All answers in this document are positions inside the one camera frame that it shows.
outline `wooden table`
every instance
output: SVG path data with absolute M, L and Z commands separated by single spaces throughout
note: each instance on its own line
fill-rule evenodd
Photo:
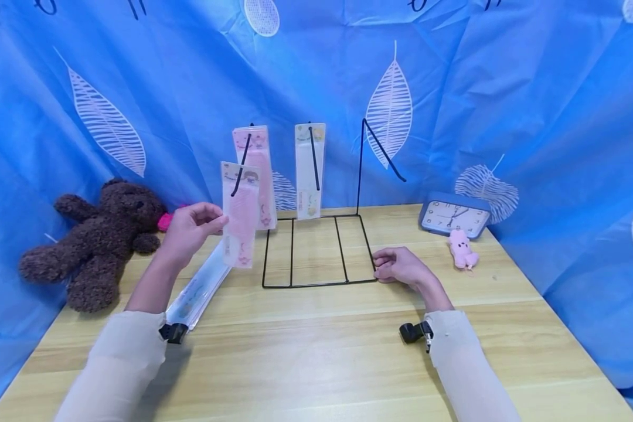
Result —
M 498 242 L 485 232 L 473 275 L 451 265 L 446 238 L 422 232 L 420 207 L 361 210 L 371 248 L 407 245 L 467 312 L 495 373 L 524 421 L 633 421 L 633 413 Z M 351 280 L 371 276 L 358 218 L 338 219 Z M 291 222 L 271 236 L 268 284 L 287 284 Z M 172 298 L 214 248 L 207 241 Z M 233 270 L 186 345 L 166 363 L 136 421 L 451 421 L 454 416 L 419 343 L 398 328 L 423 315 L 404 286 L 358 284 L 264 290 L 264 234 L 252 270 Z M 121 304 L 149 258 L 135 257 Z M 294 283 L 343 279 L 333 219 L 295 223 Z M 0 401 L 0 421 L 51 421 L 84 367 L 107 315 L 65 308 Z

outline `sleeve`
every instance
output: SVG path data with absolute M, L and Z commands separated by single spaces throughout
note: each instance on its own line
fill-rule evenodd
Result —
M 485 359 L 467 315 L 437 311 L 424 318 L 434 332 L 431 361 L 458 421 L 520 421 L 511 398 Z
M 125 422 L 165 360 L 165 314 L 111 316 L 55 422 Z

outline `blue alarm clock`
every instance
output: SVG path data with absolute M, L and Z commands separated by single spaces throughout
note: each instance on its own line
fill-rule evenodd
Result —
M 444 192 L 429 192 L 420 212 L 420 227 L 428 232 L 449 236 L 450 231 L 463 230 L 469 239 L 476 239 L 490 219 L 486 200 Z

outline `clock hand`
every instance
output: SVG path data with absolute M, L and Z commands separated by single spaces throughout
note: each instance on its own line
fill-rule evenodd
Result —
M 456 214 L 456 215 L 453 215 L 453 218 L 457 218 L 457 217 L 459 217 L 460 215 L 462 215 L 462 214 L 466 213 L 468 210 L 469 210 L 469 209 L 467 208 L 467 209 L 463 210 L 463 212 L 461 212 L 461 213 L 459 213 L 459 214 Z
M 463 210 L 463 212 L 461 212 L 461 213 L 459 213 L 459 214 L 458 214 L 458 213 L 457 213 L 457 212 L 458 212 L 458 210 L 457 210 L 457 209 L 455 209 L 455 213 L 452 215 L 452 217 L 450 217 L 450 222 L 449 222 L 449 223 L 447 223 L 446 227 L 452 227 L 452 221 L 453 221 L 455 218 L 459 217 L 460 215 L 462 215 L 462 214 L 466 213 L 468 210 L 469 210 L 469 209 L 467 208 L 467 209 Z

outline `pink object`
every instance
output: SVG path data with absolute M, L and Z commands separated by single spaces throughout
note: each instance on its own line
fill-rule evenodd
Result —
M 259 214 L 259 170 L 245 165 L 232 196 L 239 169 L 237 164 L 223 163 L 223 213 L 229 217 L 223 228 L 224 262 L 231 267 L 251 268 Z
M 259 170 L 258 205 L 260 207 L 260 216 L 256 228 L 258 230 L 275 229 L 277 228 L 277 207 L 274 197 L 267 126 L 237 128 L 232 131 L 232 138 L 239 163 L 244 160 L 246 142 L 247 140 L 249 141 L 249 149 L 246 151 L 244 165 L 255 167 Z
M 258 204 L 260 205 L 260 223 L 259 230 L 268 230 L 276 228 L 276 215 L 272 215 L 272 166 L 270 165 L 267 150 L 249 151 L 246 155 L 246 164 L 258 167 L 260 169 L 260 186 L 258 193 Z
M 187 207 L 187 205 L 180 205 L 179 208 Z M 166 213 L 162 215 L 162 217 L 157 222 L 157 228 L 161 232 L 165 232 L 169 228 L 169 224 L 171 224 L 171 219 L 173 219 L 173 214 Z
M 478 263 L 478 254 L 471 250 L 469 238 L 463 230 L 453 230 L 448 238 L 450 253 L 455 261 L 455 266 L 463 270 L 471 270 Z

